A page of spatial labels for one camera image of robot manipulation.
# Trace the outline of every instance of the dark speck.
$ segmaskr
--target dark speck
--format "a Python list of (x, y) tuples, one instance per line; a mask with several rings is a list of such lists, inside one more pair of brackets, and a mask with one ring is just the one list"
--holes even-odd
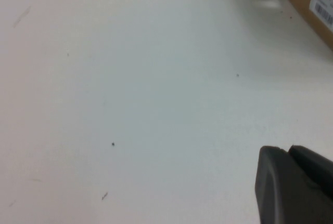
[(104, 200), (104, 198), (108, 195), (108, 192), (106, 192), (103, 197), (102, 197), (102, 200)]
[(16, 203), (16, 200), (9, 204), (8, 207), (12, 207)]

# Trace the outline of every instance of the white label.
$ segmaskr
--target white label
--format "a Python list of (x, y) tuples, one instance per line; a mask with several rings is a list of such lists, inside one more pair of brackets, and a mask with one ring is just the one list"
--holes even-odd
[(333, 0), (311, 0), (310, 10), (333, 32)]

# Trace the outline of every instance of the dust particle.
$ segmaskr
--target dust particle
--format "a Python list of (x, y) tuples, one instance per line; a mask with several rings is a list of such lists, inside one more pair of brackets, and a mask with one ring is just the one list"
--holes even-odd
[(108, 192), (106, 192), (106, 193), (103, 195), (103, 197), (102, 197), (102, 201), (105, 199), (105, 197), (107, 197), (107, 195), (108, 195)]
[(12, 207), (16, 203), (16, 200), (9, 204), (8, 207)]

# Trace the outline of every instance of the white table surface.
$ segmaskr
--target white table surface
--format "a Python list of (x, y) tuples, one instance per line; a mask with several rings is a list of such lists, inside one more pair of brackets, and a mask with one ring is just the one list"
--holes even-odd
[(332, 51), (287, 0), (0, 6), (0, 223), (259, 223), (261, 146), (333, 159)]

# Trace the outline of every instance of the barcode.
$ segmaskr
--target barcode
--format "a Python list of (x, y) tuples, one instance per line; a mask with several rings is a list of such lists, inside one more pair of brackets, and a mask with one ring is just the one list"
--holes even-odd
[(329, 14), (328, 11), (325, 10), (320, 4), (316, 3), (315, 7), (316, 11), (320, 14), (321, 17), (326, 21), (327, 24), (332, 26), (333, 24), (333, 16)]

